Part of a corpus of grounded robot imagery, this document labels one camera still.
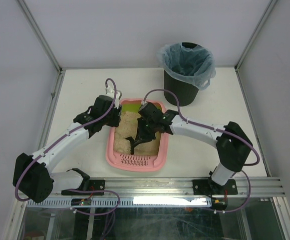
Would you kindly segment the black litter scoop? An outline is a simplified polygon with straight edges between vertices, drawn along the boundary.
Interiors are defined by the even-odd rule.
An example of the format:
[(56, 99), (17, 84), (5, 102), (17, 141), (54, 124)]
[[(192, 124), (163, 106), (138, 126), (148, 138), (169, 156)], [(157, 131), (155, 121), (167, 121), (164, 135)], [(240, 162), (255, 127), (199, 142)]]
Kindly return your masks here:
[(134, 150), (135, 148), (140, 145), (140, 144), (144, 144), (147, 142), (146, 139), (142, 139), (141, 137), (137, 136), (135, 139), (131, 136), (125, 138), (126, 140), (128, 140), (130, 142), (130, 146), (131, 146), (131, 150), (130, 150), (130, 154), (134, 155)]

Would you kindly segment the pink litter box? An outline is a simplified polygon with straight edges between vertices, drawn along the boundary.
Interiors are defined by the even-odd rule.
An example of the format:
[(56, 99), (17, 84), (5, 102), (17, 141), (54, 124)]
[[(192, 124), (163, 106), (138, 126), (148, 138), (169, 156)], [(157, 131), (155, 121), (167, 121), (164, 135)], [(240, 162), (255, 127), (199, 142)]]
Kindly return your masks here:
[[(123, 112), (136, 112), (140, 108), (140, 98), (125, 98), (120, 101)], [(167, 159), (167, 149), (169, 137), (166, 133), (161, 133), (159, 151), (157, 155), (131, 155), (114, 151), (115, 127), (111, 128), (106, 147), (107, 162), (121, 170), (130, 172), (155, 172), (161, 169)]]

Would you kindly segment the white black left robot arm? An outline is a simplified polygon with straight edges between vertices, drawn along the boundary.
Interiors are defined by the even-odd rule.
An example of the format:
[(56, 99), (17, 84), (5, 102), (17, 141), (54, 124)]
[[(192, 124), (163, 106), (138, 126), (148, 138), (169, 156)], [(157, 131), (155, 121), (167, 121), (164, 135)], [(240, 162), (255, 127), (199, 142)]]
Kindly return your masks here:
[(78, 114), (57, 139), (30, 155), (20, 154), (15, 162), (12, 181), (15, 192), (22, 192), (28, 200), (40, 203), (51, 193), (82, 193), (90, 190), (90, 177), (82, 170), (53, 170), (74, 148), (101, 131), (103, 126), (119, 125), (119, 99), (120, 93), (98, 96), (94, 105)]

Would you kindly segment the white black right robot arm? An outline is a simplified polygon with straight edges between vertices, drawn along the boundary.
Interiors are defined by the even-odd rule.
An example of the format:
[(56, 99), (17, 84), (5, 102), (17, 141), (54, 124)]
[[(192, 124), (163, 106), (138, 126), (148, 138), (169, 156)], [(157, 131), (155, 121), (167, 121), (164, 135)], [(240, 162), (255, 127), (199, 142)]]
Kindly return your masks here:
[(208, 126), (186, 119), (178, 111), (169, 109), (162, 112), (146, 101), (141, 103), (138, 113), (140, 117), (137, 120), (136, 137), (131, 142), (132, 149), (153, 141), (156, 133), (180, 135), (204, 142), (217, 150), (220, 162), (206, 183), (198, 188), (199, 192), (208, 196), (230, 192), (227, 182), (242, 170), (253, 148), (237, 123), (231, 121), (225, 126)]

